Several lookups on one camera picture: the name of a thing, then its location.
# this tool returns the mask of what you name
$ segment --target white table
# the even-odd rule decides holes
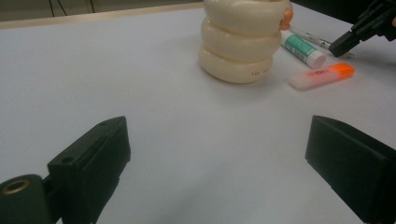
[[[293,25],[333,41],[351,25],[294,5]],[[132,147],[98,223],[362,223],[304,158],[313,115],[396,148],[396,44],[375,37],[351,79],[297,91],[309,68],[280,49],[264,81],[198,64],[202,8],[0,30],[0,182],[47,163],[102,120]],[[330,58],[326,64],[339,62]]]

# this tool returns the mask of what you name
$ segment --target orange highlighter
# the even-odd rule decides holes
[[[351,65],[337,63],[293,76],[289,79],[289,84],[298,90],[303,90],[352,77],[354,73],[355,68]]]

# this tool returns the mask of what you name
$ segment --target cream ring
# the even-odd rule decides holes
[[[199,61],[206,72],[221,80],[233,83],[251,83],[268,75],[273,59],[269,57],[260,62],[241,63],[221,58],[205,45],[202,45],[199,52]]]
[[[204,0],[207,17],[217,26],[245,35],[269,35],[279,30],[289,0]]]
[[[205,18],[201,26],[205,45],[218,55],[240,62],[258,62],[271,57],[280,47],[280,31],[264,36],[230,33]]]

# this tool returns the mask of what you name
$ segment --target black clamp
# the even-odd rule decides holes
[[[393,148],[344,122],[314,116],[305,157],[364,223],[395,223]]]
[[[49,162],[49,175],[0,185],[0,223],[96,223],[131,158],[125,117],[94,126]]]
[[[384,35],[388,41],[393,41],[396,38],[396,28],[392,26],[395,17],[396,0],[375,0],[359,15],[351,31],[330,45],[329,51],[335,57],[342,56],[374,35]]]

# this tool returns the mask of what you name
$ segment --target white glue stick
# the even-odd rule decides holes
[[[282,46],[310,67],[319,68],[326,62],[326,54],[320,52],[299,36],[288,30],[281,31],[281,33]]]
[[[303,72],[289,79],[289,84],[296,89],[302,90],[318,85],[352,77],[355,68],[347,63],[337,63],[335,65],[313,69]]]

